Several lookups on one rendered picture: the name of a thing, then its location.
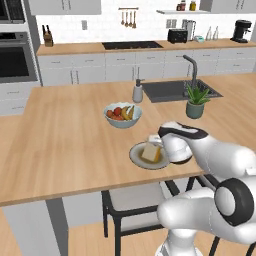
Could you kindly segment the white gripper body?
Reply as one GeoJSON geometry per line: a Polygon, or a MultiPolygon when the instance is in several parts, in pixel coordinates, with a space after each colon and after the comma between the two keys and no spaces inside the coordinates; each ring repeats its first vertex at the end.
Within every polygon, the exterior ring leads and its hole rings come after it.
{"type": "Polygon", "coordinates": [[[160,138],[160,136],[158,134],[150,135],[148,137],[148,142],[152,143],[154,145],[160,146],[160,147],[163,146],[162,140],[161,140],[161,138],[160,138]]]}

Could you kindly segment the dark grey sink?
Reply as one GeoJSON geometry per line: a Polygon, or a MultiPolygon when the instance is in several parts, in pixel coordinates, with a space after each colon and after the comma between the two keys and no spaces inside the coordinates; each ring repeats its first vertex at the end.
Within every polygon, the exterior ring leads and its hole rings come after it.
{"type": "Polygon", "coordinates": [[[187,86],[192,86],[191,80],[151,82],[142,85],[152,103],[188,100],[187,86]]]}

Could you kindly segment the grey round plate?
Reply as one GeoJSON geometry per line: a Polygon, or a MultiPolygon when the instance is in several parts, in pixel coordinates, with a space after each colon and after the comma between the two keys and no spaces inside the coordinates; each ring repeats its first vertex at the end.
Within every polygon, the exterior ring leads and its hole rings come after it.
{"type": "Polygon", "coordinates": [[[135,144],[130,149],[129,157],[131,161],[135,165],[144,169],[149,169],[149,170],[158,170],[168,166],[170,164],[170,161],[168,159],[168,156],[166,155],[165,150],[160,146],[159,147],[161,148],[161,151],[160,151],[159,160],[157,162],[151,162],[142,158],[142,153],[147,143],[149,142],[140,142],[138,144],[135,144]]]}

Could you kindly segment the slice of bread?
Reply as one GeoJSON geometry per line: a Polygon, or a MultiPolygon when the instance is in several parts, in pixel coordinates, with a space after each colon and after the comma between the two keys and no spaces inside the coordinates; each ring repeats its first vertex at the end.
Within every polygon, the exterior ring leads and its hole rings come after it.
{"type": "Polygon", "coordinates": [[[159,160],[161,148],[157,145],[147,143],[142,153],[142,158],[151,162],[157,162],[159,160]]]}

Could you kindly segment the green plant in pot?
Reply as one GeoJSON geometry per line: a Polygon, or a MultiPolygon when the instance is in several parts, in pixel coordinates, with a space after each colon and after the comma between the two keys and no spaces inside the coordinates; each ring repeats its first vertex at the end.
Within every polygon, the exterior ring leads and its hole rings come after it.
{"type": "Polygon", "coordinates": [[[186,115],[191,119],[199,119],[203,115],[204,105],[210,101],[207,98],[209,89],[201,91],[198,86],[187,86],[188,101],[186,115]]]}

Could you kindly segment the grey wall cupboards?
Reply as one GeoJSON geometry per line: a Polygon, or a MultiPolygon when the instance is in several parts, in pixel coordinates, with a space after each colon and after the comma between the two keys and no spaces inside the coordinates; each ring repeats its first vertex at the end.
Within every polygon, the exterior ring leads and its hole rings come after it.
{"type": "Polygon", "coordinates": [[[28,0],[33,15],[100,15],[101,0],[28,0]]]}
{"type": "Polygon", "coordinates": [[[214,14],[256,13],[256,0],[201,0],[199,9],[214,14]]]}

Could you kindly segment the grey base cupboards run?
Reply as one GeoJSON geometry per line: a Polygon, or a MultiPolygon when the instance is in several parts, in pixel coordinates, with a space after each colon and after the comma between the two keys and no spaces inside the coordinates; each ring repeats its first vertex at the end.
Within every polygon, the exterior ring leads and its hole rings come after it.
{"type": "Polygon", "coordinates": [[[54,86],[190,77],[185,56],[196,61],[199,76],[249,73],[256,66],[256,47],[50,55],[38,61],[42,84],[54,86]]]}

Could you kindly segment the grey drawers under oven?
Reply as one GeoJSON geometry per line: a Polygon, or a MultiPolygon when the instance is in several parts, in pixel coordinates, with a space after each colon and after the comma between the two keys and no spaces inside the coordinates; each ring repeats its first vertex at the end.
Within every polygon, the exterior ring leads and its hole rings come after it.
{"type": "Polygon", "coordinates": [[[0,84],[0,116],[22,114],[31,90],[40,86],[38,81],[0,84]]]}

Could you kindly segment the black coffee machine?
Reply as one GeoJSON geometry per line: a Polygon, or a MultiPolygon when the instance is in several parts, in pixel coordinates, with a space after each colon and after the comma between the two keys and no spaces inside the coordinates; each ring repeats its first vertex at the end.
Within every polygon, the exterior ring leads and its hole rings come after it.
{"type": "Polygon", "coordinates": [[[235,22],[235,30],[231,41],[235,41],[238,43],[247,43],[248,40],[244,38],[244,34],[249,32],[249,28],[251,27],[252,23],[247,20],[237,20],[235,22]]]}

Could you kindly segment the pale blue fruit bowl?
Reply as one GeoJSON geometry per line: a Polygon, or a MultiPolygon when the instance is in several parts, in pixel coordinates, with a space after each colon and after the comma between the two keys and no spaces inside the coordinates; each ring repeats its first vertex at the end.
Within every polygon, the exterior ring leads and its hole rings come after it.
{"type": "Polygon", "coordinates": [[[128,102],[111,103],[110,105],[105,107],[104,116],[112,126],[114,126],[116,128],[126,129],[126,128],[130,128],[130,127],[134,126],[137,123],[137,121],[142,116],[142,109],[139,106],[135,105],[134,103],[128,103],[128,102]],[[129,106],[129,108],[127,110],[127,114],[129,113],[131,107],[135,106],[132,120],[124,120],[121,115],[119,115],[119,116],[114,115],[114,109],[116,107],[120,107],[122,109],[125,106],[129,106]],[[108,110],[113,111],[113,116],[111,118],[106,116],[106,112],[108,110]]]}

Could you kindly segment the silver kettle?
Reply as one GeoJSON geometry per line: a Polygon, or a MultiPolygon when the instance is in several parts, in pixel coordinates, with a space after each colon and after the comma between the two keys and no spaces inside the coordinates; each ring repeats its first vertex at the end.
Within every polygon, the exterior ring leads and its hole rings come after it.
{"type": "Polygon", "coordinates": [[[188,41],[193,40],[195,27],[196,27],[196,22],[195,21],[187,20],[187,19],[182,20],[182,28],[185,29],[188,32],[188,34],[187,34],[187,40],[188,41]]]}

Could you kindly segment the white wall shelf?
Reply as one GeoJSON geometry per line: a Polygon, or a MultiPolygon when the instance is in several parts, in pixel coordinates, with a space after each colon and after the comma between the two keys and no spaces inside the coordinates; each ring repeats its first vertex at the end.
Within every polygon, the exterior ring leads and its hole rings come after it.
{"type": "Polygon", "coordinates": [[[184,15],[184,14],[188,14],[188,15],[194,15],[194,14],[209,14],[210,12],[208,11],[204,11],[204,10],[195,10],[195,11],[189,11],[189,10],[185,10],[185,11],[176,11],[176,10],[156,10],[157,13],[159,14],[163,14],[163,15],[184,15]]]}

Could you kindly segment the black hob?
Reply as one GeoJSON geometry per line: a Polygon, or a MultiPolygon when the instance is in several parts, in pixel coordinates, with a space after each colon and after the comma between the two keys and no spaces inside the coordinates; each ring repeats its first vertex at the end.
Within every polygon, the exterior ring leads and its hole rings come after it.
{"type": "Polygon", "coordinates": [[[103,42],[105,50],[154,49],[163,48],[155,41],[103,42]]]}

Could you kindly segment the wooden knife block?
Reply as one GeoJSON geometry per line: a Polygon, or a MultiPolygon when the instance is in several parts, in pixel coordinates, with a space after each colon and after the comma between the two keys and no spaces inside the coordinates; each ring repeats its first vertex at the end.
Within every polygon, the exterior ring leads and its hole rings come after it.
{"type": "Polygon", "coordinates": [[[49,29],[49,26],[42,26],[42,30],[43,30],[43,39],[44,39],[44,44],[46,47],[52,47],[54,45],[53,42],[53,36],[52,33],[49,29]]]}

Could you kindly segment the dark grey tap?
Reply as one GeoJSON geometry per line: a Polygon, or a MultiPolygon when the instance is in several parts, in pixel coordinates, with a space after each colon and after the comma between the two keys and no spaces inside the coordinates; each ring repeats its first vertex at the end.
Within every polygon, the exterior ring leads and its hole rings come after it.
{"type": "Polygon", "coordinates": [[[197,82],[196,82],[196,79],[197,79],[197,62],[193,58],[189,57],[188,55],[183,55],[183,58],[185,60],[189,61],[193,66],[191,86],[192,86],[192,89],[194,89],[196,87],[196,84],[197,84],[197,82]]]}

